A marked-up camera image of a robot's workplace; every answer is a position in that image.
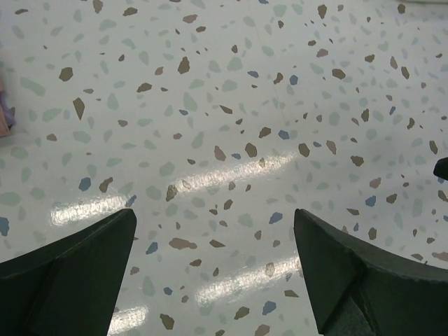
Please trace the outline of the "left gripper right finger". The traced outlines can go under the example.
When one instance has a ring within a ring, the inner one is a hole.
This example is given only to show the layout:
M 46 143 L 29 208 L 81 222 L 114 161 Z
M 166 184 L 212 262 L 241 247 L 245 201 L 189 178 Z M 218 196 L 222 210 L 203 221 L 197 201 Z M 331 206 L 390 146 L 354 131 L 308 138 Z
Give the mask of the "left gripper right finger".
M 446 335 L 447 271 L 296 209 L 294 234 L 320 335 Z

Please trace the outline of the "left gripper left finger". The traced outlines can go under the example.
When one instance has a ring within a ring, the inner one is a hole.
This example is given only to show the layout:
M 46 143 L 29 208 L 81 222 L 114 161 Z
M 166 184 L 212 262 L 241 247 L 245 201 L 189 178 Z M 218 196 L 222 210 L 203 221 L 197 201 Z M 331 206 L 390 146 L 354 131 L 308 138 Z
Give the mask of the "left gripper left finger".
M 2 335 L 107 335 L 137 218 L 121 209 L 1 263 Z

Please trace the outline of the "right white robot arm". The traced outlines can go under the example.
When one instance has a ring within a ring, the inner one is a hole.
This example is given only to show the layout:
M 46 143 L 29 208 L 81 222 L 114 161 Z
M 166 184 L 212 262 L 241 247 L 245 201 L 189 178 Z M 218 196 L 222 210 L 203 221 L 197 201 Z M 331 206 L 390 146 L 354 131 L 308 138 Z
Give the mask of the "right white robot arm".
M 441 158 L 436 162 L 433 174 L 440 179 L 448 180 L 448 157 Z

